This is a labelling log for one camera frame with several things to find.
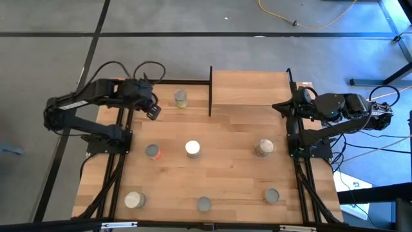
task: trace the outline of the can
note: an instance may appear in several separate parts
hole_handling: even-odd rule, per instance
[[[190,140],[186,143],[187,156],[192,159],[198,158],[200,155],[200,144],[198,141]]]
[[[124,204],[130,209],[138,209],[146,203],[146,196],[143,193],[130,192],[124,198]]]
[[[174,101],[176,106],[179,108],[184,108],[187,106],[187,93],[185,90],[176,90],[174,92]]]
[[[201,197],[198,200],[198,209],[202,213],[208,212],[212,207],[212,201],[209,197]]]
[[[160,158],[160,150],[159,147],[156,144],[150,144],[147,146],[146,148],[146,155],[150,158],[150,159],[159,159]]]
[[[279,192],[274,188],[267,189],[262,193],[262,199],[268,204],[275,204],[279,201]]]
[[[268,139],[262,139],[259,144],[255,147],[255,153],[257,156],[266,157],[269,153],[273,151],[273,142]]]

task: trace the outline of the white cable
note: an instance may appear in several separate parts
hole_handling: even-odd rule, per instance
[[[400,139],[400,140],[398,140],[398,141],[396,141],[396,142],[394,142],[394,143],[391,143],[391,144],[389,144],[389,145],[387,145],[387,146],[384,146],[384,147],[381,147],[381,148],[377,148],[377,149],[375,149],[375,150],[371,150],[371,151],[362,153],[362,154],[360,154],[360,155],[356,155],[356,156],[354,156],[354,157],[348,158],[348,159],[346,159],[346,160],[344,160],[344,161],[342,161],[342,162],[346,162],[346,161],[349,161],[349,160],[352,160],[352,159],[361,157],[361,156],[363,156],[363,155],[367,155],[367,154],[369,154],[369,153],[372,153],[372,152],[375,152],[375,151],[378,151],[378,150],[381,150],[381,149],[388,148],[388,147],[393,146],[393,145],[395,145],[395,144],[398,144],[399,142],[402,142],[403,140],[408,139],[408,138],[410,138],[410,137],[412,137],[412,135],[410,135],[410,136],[408,136],[408,137],[405,137],[405,138],[403,138],[403,139]]]

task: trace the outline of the metal can lid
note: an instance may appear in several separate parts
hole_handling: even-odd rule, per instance
[[[266,190],[265,198],[268,203],[275,204],[279,200],[279,193],[276,189],[270,188]]]
[[[186,143],[186,151],[189,154],[196,154],[197,152],[200,151],[200,144],[198,141],[195,140],[190,140],[189,142]]]
[[[212,207],[212,201],[208,197],[201,197],[198,201],[198,209],[201,212],[208,212]]]
[[[159,147],[156,144],[150,144],[146,148],[146,155],[155,157],[159,153]]]
[[[186,100],[187,94],[185,90],[176,90],[174,92],[174,98],[178,101]]]
[[[124,198],[124,204],[128,207],[128,208],[136,208],[140,201],[142,200],[142,197],[140,196],[139,193],[137,192],[130,192],[126,195],[126,197]]]
[[[272,152],[274,149],[273,142],[268,139],[262,139],[260,141],[260,149],[262,149],[263,152]]]

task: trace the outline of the wooden panel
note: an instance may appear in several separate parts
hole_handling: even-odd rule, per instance
[[[290,96],[285,72],[213,71],[213,104],[271,106]]]
[[[278,101],[270,104],[290,98],[287,76],[282,78],[278,83],[286,83],[283,91],[277,93]],[[174,106],[173,93],[177,88],[188,92],[185,109]],[[214,104],[212,117],[208,117],[208,86],[159,84],[154,92],[159,96],[162,112],[156,121],[150,121],[142,112],[135,113],[133,145],[126,157],[116,219],[302,222],[293,162],[286,145],[286,119],[280,113],[262,105]],[[101,107],[97,119],[113,123],[116,116],[116,110]],[[310,127],[320,128],[320,124]],[[260,158],[252,150],[263,138],[272,140],[275,150]],[[201,145],[197,159],[185,154],[185,143],[193,139]],[[152,143],[160,147],[159,160],[151,160],[144,153]],[[317,192],[332,213],[342,219],[330,167],[323,160],[312,160]],[[107,156],[101,155],[85,165],[73,216],[82,213],[100,190],[106,162]],[[279,191],[277,204],[268,205],[261,200],[266,188]],[[147,196],[142,209],[126,208],[124,197],[130,191]],[[208,213],[196,209],[197,199],[202,196],[212,199]],[[313,218],[309,200],[308,207]]]

